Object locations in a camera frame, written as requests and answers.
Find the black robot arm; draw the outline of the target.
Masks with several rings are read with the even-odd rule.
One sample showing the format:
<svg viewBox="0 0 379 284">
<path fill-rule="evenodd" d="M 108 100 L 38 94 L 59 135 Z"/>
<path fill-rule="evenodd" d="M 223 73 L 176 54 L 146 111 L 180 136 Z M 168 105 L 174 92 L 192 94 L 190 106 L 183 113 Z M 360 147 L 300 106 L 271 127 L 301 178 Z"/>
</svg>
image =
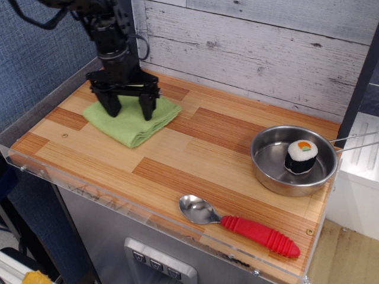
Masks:
<svg viewBox="0 0 379 284">
<path fill-rule="evenodd" d="M 97 57 L 103 68 L 86 74 L 91 90 L 106 112 L 116 117 L 121 109 L 119 96 L 136 96 L 145 120 L 152 119 L 156 100 L 161 95 L 159 79 L 140 68 L 131 7 L 121 1 L 42 1 L 58 10 L 46 23 L 26 16 L 17 1 L 10 1 L 14 11 L 24 21 L 45 30 L 54 29 L 71 13 L 80 21 L 89 38 L 95 43 Z"/>
</svg>

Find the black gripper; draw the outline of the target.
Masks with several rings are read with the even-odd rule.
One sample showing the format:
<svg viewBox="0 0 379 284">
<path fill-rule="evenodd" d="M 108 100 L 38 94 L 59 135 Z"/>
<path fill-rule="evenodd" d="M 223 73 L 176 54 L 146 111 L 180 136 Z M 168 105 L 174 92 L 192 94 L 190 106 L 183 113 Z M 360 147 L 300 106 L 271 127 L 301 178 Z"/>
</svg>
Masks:
<svg viewBox="0 0 379 284">
<path fill-rule="evenodd" d="M 158 78 L 142 71 L 138 56 L 129 49 L 97 51 L 97 56 L 103 69 L 87 73 L 86 78 L 106 112 L 112 117 L 118 115 L 119 95 L 139 96 L 144 119 L 150 121 L 156 109 L 156 98 L 162 94 Z"/>
</svg>

